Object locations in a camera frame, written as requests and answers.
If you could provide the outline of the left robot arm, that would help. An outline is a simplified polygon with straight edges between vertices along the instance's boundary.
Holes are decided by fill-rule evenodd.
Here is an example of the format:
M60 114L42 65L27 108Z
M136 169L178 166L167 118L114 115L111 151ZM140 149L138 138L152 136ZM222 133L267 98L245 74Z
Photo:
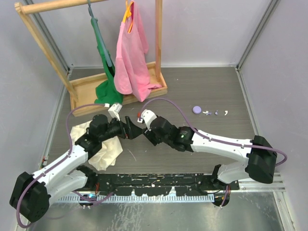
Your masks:
M80 172L71 177L69 172L94 157L102 148L102 142L113 137L134 139L142 134L142 128L133 124L129 116L122 122L105 115L93 117L86 132L76 142L70 142L69 150L58 159L32 174L21 173L15 182L9 204L16 210L19 226L26 228L21 221L24 216L30 222L43 217L57 193L64 194L59 182L66 180L66 189L75 186L90 191L96 186L96 178Z

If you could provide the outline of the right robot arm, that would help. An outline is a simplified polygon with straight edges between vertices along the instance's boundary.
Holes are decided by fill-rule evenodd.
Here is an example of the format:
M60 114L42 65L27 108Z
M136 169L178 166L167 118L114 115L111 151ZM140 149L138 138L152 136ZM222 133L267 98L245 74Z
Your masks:
M145 133L154 144L163 142L180 152L211 153L233 159L234 163L214 167L210 181L215 189L221 190L234 181L247 178L273 183L277 153L264 137L237 140L216 136L187 126L176 127L149 112L141 118L147 127Z

